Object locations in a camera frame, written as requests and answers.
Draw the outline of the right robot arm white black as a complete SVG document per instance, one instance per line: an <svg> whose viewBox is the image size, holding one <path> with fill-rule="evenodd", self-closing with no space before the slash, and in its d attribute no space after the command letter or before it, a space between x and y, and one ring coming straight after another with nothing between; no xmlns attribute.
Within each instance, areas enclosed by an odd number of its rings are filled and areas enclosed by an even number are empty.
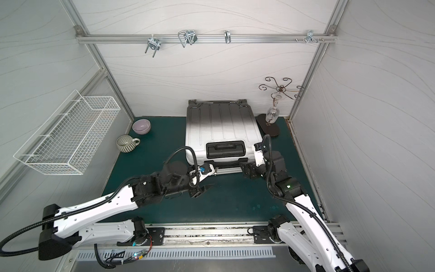
<svg viewBox="0 0 435 272"><path fill-rule="evenodd" d="M354 258L317 214L306 190L288 174L280 152L258 151L256 155L255 162L241 163L243 174L263 178L269 193L285 203L300 225L296 228L285 216L276 216L268 222L270 240L286 244L293 259L312 272L368 272L365 261Z"/></svg>

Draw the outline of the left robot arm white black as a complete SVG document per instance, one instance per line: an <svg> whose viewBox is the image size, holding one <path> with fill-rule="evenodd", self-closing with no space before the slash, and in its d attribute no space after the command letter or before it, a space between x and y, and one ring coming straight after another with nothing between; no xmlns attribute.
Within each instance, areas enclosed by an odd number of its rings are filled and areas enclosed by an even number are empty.
<svg viewBox="0 0 435 272"><path fill-rule="evenodd" d="M209 186L199 184L214 175L213 164L189 167L182 162L166 164L160 172L133 177L120 190L86 203L61 208L49 205L39 238L38 257L52 260L83 245L115 243L118 246L142 246L150 242L150 233L141 218L122 222L103 223L111 216L140 207L160 203L167 196L187 192L197 198Z"/></svg>

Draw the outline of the white hard-shell suitcase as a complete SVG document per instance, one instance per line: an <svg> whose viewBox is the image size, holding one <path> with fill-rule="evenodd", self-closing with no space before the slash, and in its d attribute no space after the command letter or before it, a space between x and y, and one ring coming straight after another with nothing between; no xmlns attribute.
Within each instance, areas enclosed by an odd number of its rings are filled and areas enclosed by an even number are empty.
<svg viewBox="0 0 435 272"><path fill-rule="evenodd" d="M254 163L254 145L262 141L256 118L247 100L189 100L185 145L198 165L211 163L217 174L241 172L241 163Z"/></svg>

